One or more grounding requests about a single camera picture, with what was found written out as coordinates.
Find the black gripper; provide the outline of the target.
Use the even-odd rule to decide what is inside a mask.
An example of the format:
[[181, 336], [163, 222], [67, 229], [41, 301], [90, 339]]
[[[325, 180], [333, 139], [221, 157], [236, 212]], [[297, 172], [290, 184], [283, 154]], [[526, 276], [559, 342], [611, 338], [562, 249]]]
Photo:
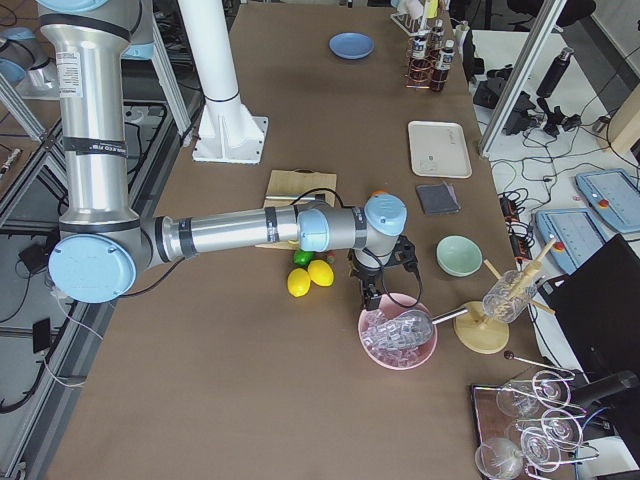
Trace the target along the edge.
[[389, 262], [376, 256], [369, 249], [352, 250], [352, 276], [357, 278], [362, 288], [362, 305], [366, 311], [379, 308], [382, 294], [378, 289], [385, 289], [385, 270]]

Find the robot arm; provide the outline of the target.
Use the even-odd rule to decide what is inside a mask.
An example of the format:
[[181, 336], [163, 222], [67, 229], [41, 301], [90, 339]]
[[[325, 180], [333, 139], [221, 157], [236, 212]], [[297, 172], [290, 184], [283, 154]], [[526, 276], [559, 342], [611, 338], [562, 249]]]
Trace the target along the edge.
[[48, 260], [57, 290], [73, 300], [105, 303], [130, 294], [139, 275], [199, 254], [297, 242], [310, 252], [345, 249], [360, 282], [362, 304], [374, 309], [378, 285], [395, 265], [416, 263], [404, 235], [405, 204], [390, 194], [364, 206], [332, 206], [299, 197], [205, 217], [174, 219], [155, 208], [166, 171], [143, 179], [132, 199], [125, 139], [121, 62], [154, 49], [148, 1], [42, 1], [41, 30], [56, 53], [68, 206]]

